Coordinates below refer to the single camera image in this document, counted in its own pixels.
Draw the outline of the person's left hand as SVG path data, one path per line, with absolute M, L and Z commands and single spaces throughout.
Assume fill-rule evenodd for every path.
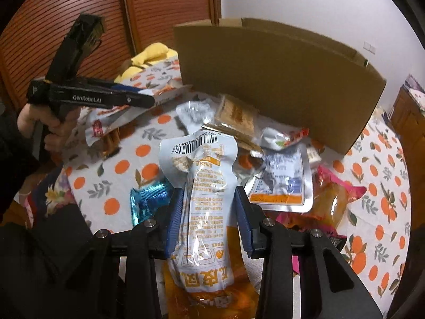
M 17 127 L 23 137 L 30 138 L 37 122 L 47 126 L 49 133 L 44 139 L 45 150 L 60 153 L 76 127 L 80 113 L 81 108 L 77 107 L 61 122 L 49 107 L 26 104 L 17 118 Z

